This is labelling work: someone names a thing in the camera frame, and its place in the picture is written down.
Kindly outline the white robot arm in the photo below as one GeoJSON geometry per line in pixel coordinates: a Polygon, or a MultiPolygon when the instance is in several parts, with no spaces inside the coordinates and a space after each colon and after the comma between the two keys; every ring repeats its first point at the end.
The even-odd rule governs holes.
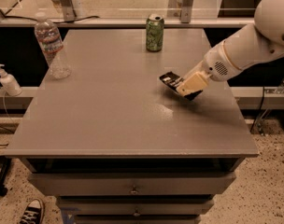
{"type": "Polygon", "coordinates": [[[213,47],[179,80],[182,95],[203,90],[213,81],[227,81],[258,63],[284,57],[284,0],[262,0],[254,23],[248,24],[213,47]]]}

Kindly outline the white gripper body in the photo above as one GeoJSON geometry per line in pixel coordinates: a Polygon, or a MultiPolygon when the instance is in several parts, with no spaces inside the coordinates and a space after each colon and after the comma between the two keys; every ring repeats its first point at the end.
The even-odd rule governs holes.
{"type": "Polygon", "coordinates": [[[230,61],[224,42],[220,42],[208,51],[203,60],[195,65],[184,78],[199,77],[205,82],[227,81],[241,72],[242,70],[230,61]]]}

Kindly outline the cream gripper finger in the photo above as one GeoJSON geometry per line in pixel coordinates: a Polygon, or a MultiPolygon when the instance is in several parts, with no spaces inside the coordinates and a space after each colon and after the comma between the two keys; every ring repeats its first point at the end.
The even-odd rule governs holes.
{"type": "Polygon", "coordinates": [[[186,96],[201,91],[208,86],[209,80],[210,75],[208,73],[197,71],[179,80],[177,92],[181,96],[186,96]]]}

